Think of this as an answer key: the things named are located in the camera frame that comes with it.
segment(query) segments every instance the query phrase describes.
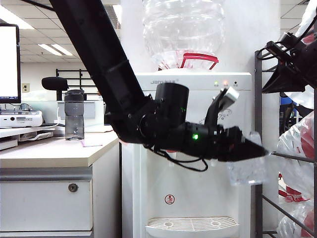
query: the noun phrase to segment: monitor screen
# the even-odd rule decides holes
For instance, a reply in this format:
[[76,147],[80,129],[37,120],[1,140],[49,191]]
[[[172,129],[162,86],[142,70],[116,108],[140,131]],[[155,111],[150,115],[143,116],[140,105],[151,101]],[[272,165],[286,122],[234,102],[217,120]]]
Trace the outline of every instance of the monitor screen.
[[0,24],[0,103],[21,102],[19,28]]

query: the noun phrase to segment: metal rack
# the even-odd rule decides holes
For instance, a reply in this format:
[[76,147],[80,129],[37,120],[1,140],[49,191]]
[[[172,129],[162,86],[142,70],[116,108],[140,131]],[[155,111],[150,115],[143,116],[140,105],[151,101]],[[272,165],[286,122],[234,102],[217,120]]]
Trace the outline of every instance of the metal rack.
[[[96,88],[95,84],[90,84],[90,85],[85,85],[83,84],[83,81],[82,80],[91,80],[92,79],[89,77],[83,77],[83,72],[88,72],[87,70],[82,70],[82,69],[79,69],[79,70],[76,70],[76,69],[72,69],[72,70],[60,70],[60,69],[56,69],[56,77],[59,76],[59,73],[61,72],[77,72],[78,73],[78,77],[65,77],[67,80],[78,80],[78,84],[70,84],[68,85],[70,88],[72,89],[75,89],[75,88],[79,88],[79,89],[83,89],[83,87],[93,87],[93,88]],[[87,95],[97,95],[97,92],[96,93],[86,93]]]
[[[255,129],[262,136],[262,73],[263,72],[272,72],[275,67],[272,67],[268,70],[262,70],[262,61],[257,59],[257,53],[255,52]],[[314,112],[317,108],[317,90],[314,91]],[[314,128],[317,128],[317,120],[314,120]],[[314,138],[317,138],[317,129],[314,130]],[[314,238],[317,238],[317,142],[314,140],[314,159],[302,158],[297,156],[290,156],[280,153],[273,153],[273,155],[289,158],[292,160],[305,161],[308,163],[314,164],[314,230],[312,231],[306,225],[301,223],[299,220],[291,216],[288,212],[282,209],[278,204],[271,201],[263,194],[263,186],[256,185],[255,188],[255,202],[256,202],[256,238],[262,238],[263,235],[269,235],[272,238],[276,238],[276,231],[263,231],[263,200],[268,202],[270,205],[275,207],[278,211],[283,213],[297,225],[299,225],[302,229],[307,231]]]

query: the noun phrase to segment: drawer lock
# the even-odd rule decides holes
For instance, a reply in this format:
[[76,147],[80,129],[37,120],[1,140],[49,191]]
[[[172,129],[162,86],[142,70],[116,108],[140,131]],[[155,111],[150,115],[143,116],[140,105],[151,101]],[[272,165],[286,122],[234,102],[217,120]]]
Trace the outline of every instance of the drawer lock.
[[78,185],[75,184],[75,183],[71,183],[69,186],[68,186],[68,190],[71,191],[71,192],[76,192],[78,190]]

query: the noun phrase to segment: wall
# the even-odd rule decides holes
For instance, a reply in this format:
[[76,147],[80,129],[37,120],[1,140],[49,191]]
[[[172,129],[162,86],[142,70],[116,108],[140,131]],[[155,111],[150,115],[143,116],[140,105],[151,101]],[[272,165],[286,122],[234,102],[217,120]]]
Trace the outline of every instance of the wall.
[[[123,8],[121,42],[135,72],[153,72],[157,66],[151,62],[142,38],[142,0],[121,0]],[[217,56],[218,72],[250,72],[254,76],[254,52],[266,42],[277,41],[280,34],[280,0],[227,0],[225,11],[226,41]],[[263,68],[276,64],[265,62]],[[269,79],[264,74],[263,84]],[[274,150],[279,137],[279,95],[263,95],[263,144]],[[274,187],[264,190],[277,201],[276,171],[269,169]],[[264,229],[275,229],[277,213],[264,204]]]
[[42,87],[42,78],[56,76],[56,69],[85,69],[82,63],[22,63],[21,83],[30,83],[30,92],[35,98],[41,97],[43,101],[56,100],[56,92],[45,90]]

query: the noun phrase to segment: indicator light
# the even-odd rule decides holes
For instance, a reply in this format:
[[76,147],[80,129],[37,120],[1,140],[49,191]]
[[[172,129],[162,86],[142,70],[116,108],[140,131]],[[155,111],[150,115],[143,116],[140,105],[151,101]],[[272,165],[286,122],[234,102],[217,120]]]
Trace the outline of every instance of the indicator light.
[[198,134],[193,134],[193,139],[198,140]]

